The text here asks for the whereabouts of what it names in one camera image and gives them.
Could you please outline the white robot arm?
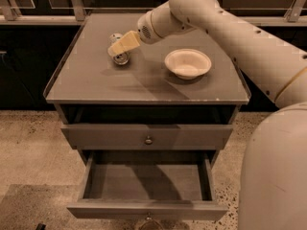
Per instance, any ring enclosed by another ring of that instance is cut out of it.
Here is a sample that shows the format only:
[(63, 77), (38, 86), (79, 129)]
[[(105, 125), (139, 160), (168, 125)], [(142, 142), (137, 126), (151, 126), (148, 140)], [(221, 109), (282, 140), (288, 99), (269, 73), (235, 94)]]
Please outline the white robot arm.
[(194, 28), (208, 33), (278, 106), (254, 130), (241, 172), (238, 230), (307, 230), (307, 57), (223, 10), (217, 0), (168, 0), (113, 43), (115, 57)]

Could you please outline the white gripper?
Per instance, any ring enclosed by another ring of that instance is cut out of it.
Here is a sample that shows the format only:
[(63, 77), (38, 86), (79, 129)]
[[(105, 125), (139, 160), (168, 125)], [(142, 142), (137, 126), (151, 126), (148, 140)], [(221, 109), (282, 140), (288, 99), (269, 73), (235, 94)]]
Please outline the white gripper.
[(169, 3), (166, 2), (138, 19), (137, 32), (113, 34), (109, 38), (111, 45), (107, 52), (111, 57), (116, 57), (139, 47), (141, 40), (147, 44), (154, 44), (169, 35), (183, 34), (188, 30), (188, 25), (172, 15)]

